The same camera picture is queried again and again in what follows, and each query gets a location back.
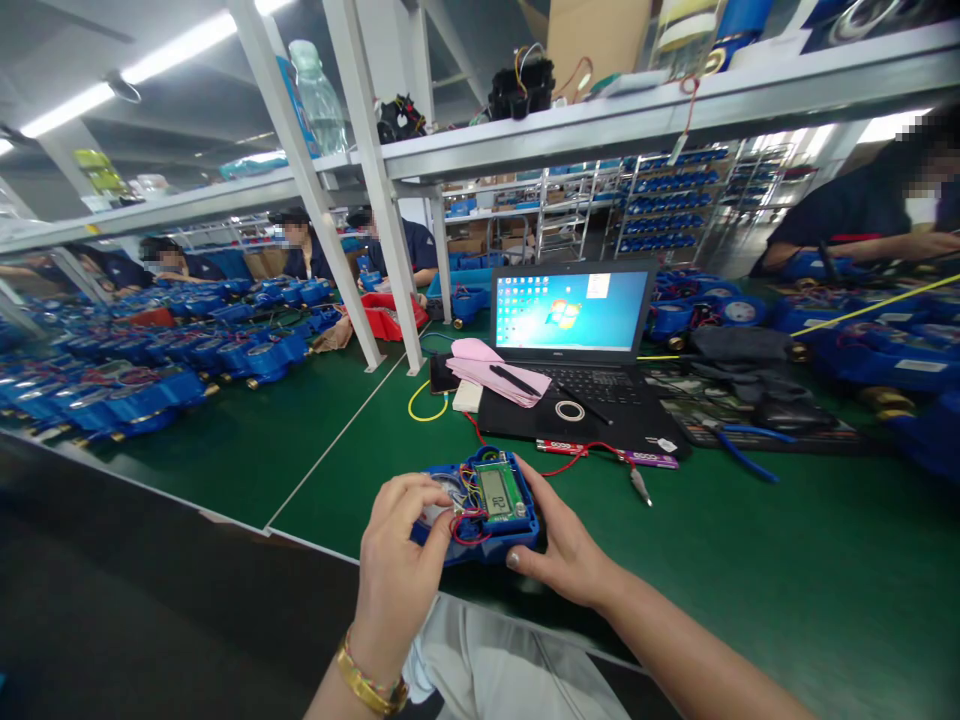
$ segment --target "black pen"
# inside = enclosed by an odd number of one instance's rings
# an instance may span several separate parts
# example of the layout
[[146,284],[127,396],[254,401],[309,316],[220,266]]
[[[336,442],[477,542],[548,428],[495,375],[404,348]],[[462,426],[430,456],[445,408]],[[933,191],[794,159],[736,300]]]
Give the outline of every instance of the black pen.
[[506,369],[500,367],[499,365],[491,365],[491,366],[490,366],[490,371],[493,372],[493,373],[496,373],[497,375],[499,375],[500,377],[502,377],[504,380],[506,380],[507,382],[509,382],[511,385],[514,385],[514,386],[520,388],[520,389],[523,390],[525,393],[530,393],[530,394],[533,395],[534,397],[540,397],[540,393],[538,393],[538,392],[537,392],[536,390],[534,390],[532,387],[530,387],[529,385],[527,385],[523,380],[521,380],[520,378],[518,378],[518,377],[517,377],[516,375],[514,375],[512,372],[508,372]]
[[574,401],[575,403],[577,403],[578,405],[581,405],[584,410],[586,410],[587,412],[593,413],[593,414],[596,415],[598,418],[600,418],[601,422],[603,422],[604,425],[613,425],[613,420],[611,420],[611,419],[608,418],[606,415],[604,415],[602,412],[600,412],[599,410],[597,410],[595,407],[593,407],[593,405],[588,405],[588,404],[585,403],[583,400],[581,400],[580,398],[578,398],[576,395],[574,395],[573,390],[571,390],[570,388],[568,388],[568,387],[567,387],[566,385],[564,385],[562,382],[559,382],[559,381],[558,381],[558,382],[557,382],[557,387],[558,387],[560,390],[563,390],[567,395],[569,395],[571,400],[573,400],[573,401]]

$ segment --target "water bottle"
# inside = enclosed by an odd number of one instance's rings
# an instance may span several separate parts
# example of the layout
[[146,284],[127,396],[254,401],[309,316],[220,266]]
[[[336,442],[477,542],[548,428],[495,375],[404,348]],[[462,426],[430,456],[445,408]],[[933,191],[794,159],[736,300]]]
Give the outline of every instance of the water bottle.
[[309,40],[290,43],[290,59],[297,68],[297,89],[321,155],[347,151],[347,131],[337,93],[323,74],[316,46]]

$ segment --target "green workbench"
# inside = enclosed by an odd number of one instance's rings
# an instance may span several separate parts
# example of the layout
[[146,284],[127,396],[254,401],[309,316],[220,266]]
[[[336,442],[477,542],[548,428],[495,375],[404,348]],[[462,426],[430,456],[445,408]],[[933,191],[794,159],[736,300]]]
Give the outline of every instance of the green workbench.
[[[430,425],[408,416],[407,401],[426,378],[426,369],[413,378],[393,373],[271,530],[357,558],[383,482],[473,453],[474,428],[459,413],[448,410]],[[415,411],[429,417],[441,404],[424,391]],[[543,471],[569,459],[538,453],[529,442],[487,440]],[[551,482],[614,560],[814,712],[949,715],[960,641],[953,504],[895,456],[753,455],[780,476],[779,485],[761,482],[723,451],[701,449],[680,471],[643,470],[653,508],[641,503],[627,467],[602,454]],[[631,659],[597,616],[505,568],[451,568],[441,589]]]
[[[250,390],[222,385],[208,402],[162,432],[74,447],[71,435],[45,445],[71,459],[263,531],[357,409],[400,360],[401,343],[372,373],[355,340],[311,356],[282,381]],[[22,422],[0,428],[26,437]]]

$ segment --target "smartphone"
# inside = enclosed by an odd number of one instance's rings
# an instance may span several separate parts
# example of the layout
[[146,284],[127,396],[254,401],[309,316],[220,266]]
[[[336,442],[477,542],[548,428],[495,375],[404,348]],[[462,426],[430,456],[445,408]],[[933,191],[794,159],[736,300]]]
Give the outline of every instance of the smartphone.
[[445,392],[456,392],[460,386],[460,378],[447,368],[447,358],[453,355],[430,356],[430,394],[443,395]]

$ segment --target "pink cloth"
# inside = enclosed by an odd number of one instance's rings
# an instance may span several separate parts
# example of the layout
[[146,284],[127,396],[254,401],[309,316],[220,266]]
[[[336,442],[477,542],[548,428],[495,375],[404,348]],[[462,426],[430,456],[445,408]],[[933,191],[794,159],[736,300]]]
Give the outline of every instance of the pink cloth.
[[453,357],[447,360],[447,367],[461,380],[469,380],[477,385],[490,388],[498,395],[512,400],[520,407],[530,408],[537,404],[540,398],[524,392],[506,378],[502,378],[492,370],[490,365],[500,365],[513,374],[518,380],[543,395],[550,387],[550,378],[546,375],[525,370],[515,365],[507,365],[503,358],[497,355],[489,345],[478,338],[464,338],[455,340],[452,347]]

